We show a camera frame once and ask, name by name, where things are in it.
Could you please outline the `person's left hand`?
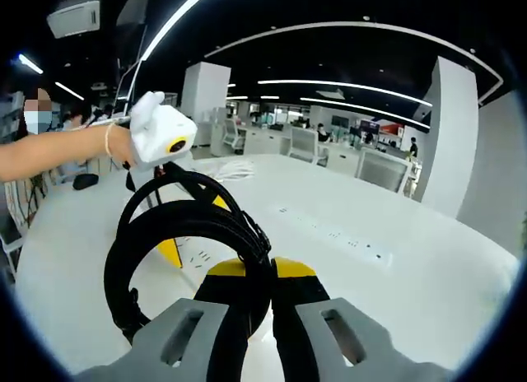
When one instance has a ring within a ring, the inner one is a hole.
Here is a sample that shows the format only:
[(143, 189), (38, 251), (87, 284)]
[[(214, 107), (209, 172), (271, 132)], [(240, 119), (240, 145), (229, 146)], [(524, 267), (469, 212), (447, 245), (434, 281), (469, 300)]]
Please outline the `person's left hand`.
[(108, 151), (114, 159), (124, 165), (135, 165), (131, 133), (127, 128), (111, 126), (108, 130)]

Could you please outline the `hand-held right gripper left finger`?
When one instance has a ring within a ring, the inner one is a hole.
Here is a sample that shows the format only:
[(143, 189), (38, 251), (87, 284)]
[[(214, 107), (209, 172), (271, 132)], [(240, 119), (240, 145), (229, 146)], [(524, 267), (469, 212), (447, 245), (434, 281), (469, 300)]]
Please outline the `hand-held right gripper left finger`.
[(220, 262), (196, 296), (180, 299), (140, 329), (123, 358), (125, 381), (238, 381), (258, 327), (245, 265)]

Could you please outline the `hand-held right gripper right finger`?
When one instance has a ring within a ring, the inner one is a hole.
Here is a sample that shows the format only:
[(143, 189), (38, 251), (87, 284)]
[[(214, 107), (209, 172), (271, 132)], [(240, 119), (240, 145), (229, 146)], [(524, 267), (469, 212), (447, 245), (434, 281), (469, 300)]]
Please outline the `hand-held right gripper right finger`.
[(287, 381), (399, 381), (408, 360), (387, 331), (332, 299), (307, 265), (276, 257), (273, 336)]

